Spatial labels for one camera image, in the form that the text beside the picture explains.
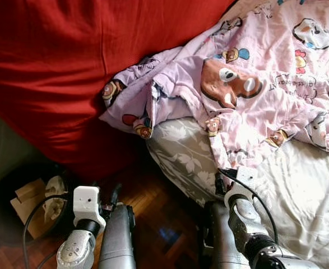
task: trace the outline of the crumpled blanket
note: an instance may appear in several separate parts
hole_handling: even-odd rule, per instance
[[[194,117],[219,168],[256,167],[293,137],[329,151],[329,1],[270,1],[220,22],[120,72],[103,99],[101,120],[145,139]]]

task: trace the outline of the black trash bin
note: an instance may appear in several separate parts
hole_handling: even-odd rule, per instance
[[[70,182],[63,176],[63,170],[53,163],[25,164],[10,172],[0,180],[0,244],[17,247],[22,244],[22,233],[24,224],[18,217],[10,200],[16,197],[15,190],[27,183],[41,178],[46,184],[52,177],[61,175],[64,186],[69,193],[73,192],[74,182]],[[66,237],[73,229],[74,214],[72,211],[73,202],[69,199],[65,203],[61,214],[53,226],[46,231],[41,238],[49,234],[57,234]],[[35,240],[27,232],[27,244]]]

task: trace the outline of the pink blanket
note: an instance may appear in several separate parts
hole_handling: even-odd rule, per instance
[[[194,117],[220,168],[255,167],[292,137],[329,151],[329,1],[271,1],[106,85],[100,119],[150,138]]]

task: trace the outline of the red fabric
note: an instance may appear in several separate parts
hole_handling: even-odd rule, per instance
[[[136,139],[98,120],[99,93],[149,53],[181,45],[232,0],[0,1],[0,116],[87,182],[138,158]]]

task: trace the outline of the white wall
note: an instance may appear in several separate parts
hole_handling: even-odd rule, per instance
[[[41,156],[37,149],[0,119],[0,179],[22,162]]]

